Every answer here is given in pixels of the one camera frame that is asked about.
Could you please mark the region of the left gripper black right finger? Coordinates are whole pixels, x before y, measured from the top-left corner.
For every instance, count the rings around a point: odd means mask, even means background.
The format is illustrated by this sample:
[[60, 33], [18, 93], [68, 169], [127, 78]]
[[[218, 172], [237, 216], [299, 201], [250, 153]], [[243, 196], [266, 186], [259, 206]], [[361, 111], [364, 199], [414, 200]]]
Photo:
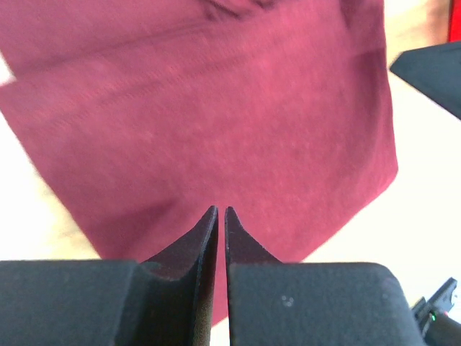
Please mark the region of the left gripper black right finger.
[[283, 263], [225, 212], [232, 345], [422, 345], [396, 277], [369, 262]]

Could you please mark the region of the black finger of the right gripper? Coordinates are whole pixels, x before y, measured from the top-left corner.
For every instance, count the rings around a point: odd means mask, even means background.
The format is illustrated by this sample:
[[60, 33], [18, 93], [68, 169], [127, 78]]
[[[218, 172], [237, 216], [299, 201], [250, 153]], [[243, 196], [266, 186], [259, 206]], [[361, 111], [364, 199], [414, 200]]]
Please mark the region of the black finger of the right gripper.
[[402, 52], [390, 71], [460, 118], [460, 42]]

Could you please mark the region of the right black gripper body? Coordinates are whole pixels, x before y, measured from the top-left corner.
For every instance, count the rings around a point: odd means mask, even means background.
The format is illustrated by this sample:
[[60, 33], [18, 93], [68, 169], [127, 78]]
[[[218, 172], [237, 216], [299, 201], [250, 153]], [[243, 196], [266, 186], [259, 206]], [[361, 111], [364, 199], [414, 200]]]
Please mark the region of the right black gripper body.
[[460, 323], [449, 316], [455, 306], [457, 280], [449, 278], [428, 299], [412, 308], [424, 342], [431, 346], [460, 346]]

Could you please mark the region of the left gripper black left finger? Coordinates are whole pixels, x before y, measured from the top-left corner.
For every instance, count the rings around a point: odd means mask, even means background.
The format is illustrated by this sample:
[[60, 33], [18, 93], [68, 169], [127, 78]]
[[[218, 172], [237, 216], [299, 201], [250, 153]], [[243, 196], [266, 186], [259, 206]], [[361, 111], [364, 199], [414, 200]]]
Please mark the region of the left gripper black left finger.
[[208, 345], [218, 209], [145, 262], [1, 263], [3, 345]]

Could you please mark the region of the maroon t shirt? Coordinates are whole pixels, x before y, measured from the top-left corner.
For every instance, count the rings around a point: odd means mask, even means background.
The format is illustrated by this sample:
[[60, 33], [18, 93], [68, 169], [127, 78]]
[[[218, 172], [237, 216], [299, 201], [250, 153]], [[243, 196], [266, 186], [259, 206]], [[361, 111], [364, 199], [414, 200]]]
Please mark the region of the maroon t shirt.
[[300, 261], [398, 164], [382, 1], [3, 1], [1, 112], [103, 258], [211, 206]]

